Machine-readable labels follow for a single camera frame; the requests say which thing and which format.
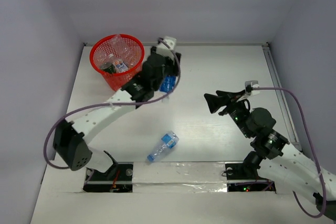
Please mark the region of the blue label large bottle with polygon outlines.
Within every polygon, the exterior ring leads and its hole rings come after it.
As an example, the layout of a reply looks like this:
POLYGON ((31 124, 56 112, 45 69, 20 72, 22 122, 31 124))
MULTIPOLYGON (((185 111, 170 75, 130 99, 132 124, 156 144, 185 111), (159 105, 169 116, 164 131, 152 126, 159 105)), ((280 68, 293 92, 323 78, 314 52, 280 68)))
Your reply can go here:
POLYGON ((170 93, 176 84, 176 76, 166 76, 161 84, 159 91, 163 94, 170 93))

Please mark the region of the white label clear bottle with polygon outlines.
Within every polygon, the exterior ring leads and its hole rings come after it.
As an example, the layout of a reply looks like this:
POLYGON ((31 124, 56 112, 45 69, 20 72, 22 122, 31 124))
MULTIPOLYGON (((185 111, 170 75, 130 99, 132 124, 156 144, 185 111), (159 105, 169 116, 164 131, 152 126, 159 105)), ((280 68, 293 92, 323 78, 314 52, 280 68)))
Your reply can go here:
POLYGON ((123 73, 129 70, 129 67, 122 58, 118 58, 114 54, 109 54, 108 56, 109 62, 111 63, 112 73, 123 73))

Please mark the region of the large clear plastic bottle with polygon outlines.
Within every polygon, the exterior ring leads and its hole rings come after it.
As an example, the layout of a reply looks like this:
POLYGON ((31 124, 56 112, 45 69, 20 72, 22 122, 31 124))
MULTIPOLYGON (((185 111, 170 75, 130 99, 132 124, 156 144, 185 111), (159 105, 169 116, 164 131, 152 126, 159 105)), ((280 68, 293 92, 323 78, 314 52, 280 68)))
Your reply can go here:
POLYGON ((134 67, 134 54, 128 44, 123 40, 121 35, 117 34, 113 36, 109 40, 109 45, 112 47, 111 54, 114 54, 118 58, 122 58, 122 60, 126 63, 129 69, 134 67))

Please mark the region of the green label clear bottle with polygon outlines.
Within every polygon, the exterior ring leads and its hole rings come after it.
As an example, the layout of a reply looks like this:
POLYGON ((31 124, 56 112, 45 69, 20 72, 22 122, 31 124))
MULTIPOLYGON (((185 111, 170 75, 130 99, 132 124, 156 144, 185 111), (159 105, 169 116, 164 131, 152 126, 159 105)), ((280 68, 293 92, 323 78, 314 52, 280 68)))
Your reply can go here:
POLYGON ((112 64, 112 60, 109 55, 104 51, 96 51, 93 56, 93 61, 96 67, 109 74, 114 74, 116 69, 112 64))

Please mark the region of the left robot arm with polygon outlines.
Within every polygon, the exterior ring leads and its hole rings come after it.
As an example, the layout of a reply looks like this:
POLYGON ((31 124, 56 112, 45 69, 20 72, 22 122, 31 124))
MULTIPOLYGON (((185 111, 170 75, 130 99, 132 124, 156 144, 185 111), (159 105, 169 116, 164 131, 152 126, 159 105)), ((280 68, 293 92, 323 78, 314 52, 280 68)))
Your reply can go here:
POLYGON ((94 104, 86 115, 71 122, 62 119, 56 124, 53 148, 66 163, 66 168, 77 171, 87 168, 111 179, 118 162, 107 151, 100 151, 89 143, 107 126, 140 106, 154 103, 154 98, 168 76, 180 77, 181 54, 167 47, 151 48, 142 70, 124 84, 105 103, 94 104))

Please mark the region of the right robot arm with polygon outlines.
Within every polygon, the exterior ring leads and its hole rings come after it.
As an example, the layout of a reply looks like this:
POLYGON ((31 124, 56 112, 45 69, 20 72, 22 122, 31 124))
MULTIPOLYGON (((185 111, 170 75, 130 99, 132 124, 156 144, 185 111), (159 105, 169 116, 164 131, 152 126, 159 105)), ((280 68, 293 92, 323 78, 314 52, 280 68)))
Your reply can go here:
POLYGON ((210 113, 229 115, 250 143, 253 150, 242 163, 241 171, 248 178, 267 178, 283 183, 294 196, 301 195, 313 203, 319 213, 335 220, 335 174, 320 166, 317 155, 306 157, 289 140, 274 130, 276 120, 264 108, 251 110, 248 98, 262 88, 247 86, 240 92, 216 91, 204 94, 210 113))

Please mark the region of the red mesh plastic bin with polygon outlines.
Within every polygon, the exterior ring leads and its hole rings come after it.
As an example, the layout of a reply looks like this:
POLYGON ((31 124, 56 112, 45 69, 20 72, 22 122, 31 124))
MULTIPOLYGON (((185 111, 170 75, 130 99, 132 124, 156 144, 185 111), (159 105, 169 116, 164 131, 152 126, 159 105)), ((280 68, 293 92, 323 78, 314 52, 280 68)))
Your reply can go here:
POLYGON ((104 51, 108 55, 112 53, 112 47, 109 45, 109 40, 115 36, 110 35, 105 38, 102 38, 100 41, 98 41, 92 48, 89 56, 90 63, 92 67, 102 75, 102 77, 105 79, 107 84, 111 87, 112 90, 116 91, 121 86, 126 84, 136 73, 138 73, 142 69, 142 62, 144 60, 144 47, 142 43, 135 37, 127 34, 120 34, 123 40, 128 44, 128 46, 131 48, 131 51, 133 52, 134 56, 134 62, 135 65, 133 68, 129 69, 126 72, 123 73, 114 73, 109 74, 104 71, 99 70, 94 61, 93 56, 96 51, 104 51))

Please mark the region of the blue cap small bottle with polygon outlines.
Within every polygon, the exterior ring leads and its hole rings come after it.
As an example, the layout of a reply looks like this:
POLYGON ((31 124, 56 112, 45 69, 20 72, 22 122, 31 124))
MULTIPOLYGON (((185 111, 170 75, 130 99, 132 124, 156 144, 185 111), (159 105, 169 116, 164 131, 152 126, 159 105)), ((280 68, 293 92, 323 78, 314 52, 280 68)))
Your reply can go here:
POLYGON ((173 131, 167 132, 161 137, 159 143, 147 156, 147 161, 153 163, 163 159, 173 150, 178 142, 179 137, 173 131))

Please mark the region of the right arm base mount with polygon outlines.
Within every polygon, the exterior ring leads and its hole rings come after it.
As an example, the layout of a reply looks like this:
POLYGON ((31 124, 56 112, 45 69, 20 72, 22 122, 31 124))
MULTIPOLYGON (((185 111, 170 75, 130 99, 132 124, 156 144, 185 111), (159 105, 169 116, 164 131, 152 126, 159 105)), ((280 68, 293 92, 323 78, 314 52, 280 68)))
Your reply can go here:
POLYGON ((227 179, 228 192, 276 192, 275 183, 272 180, 262 178, 257 170, 263 158, 255 151, 251 151, 242 162, 226 163, 221 174, 227 179))

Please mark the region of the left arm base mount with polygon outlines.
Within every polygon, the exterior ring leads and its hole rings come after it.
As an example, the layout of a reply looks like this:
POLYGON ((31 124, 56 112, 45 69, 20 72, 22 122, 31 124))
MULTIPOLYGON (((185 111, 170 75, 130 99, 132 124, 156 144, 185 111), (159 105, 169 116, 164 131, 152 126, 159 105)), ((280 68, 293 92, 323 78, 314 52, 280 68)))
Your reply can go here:
POLYGON ((87 193, 132 193, 133 163, 118 163, 107 151, 104 151, 113 161, 106 173, 87 169, 83 190, 87 193))

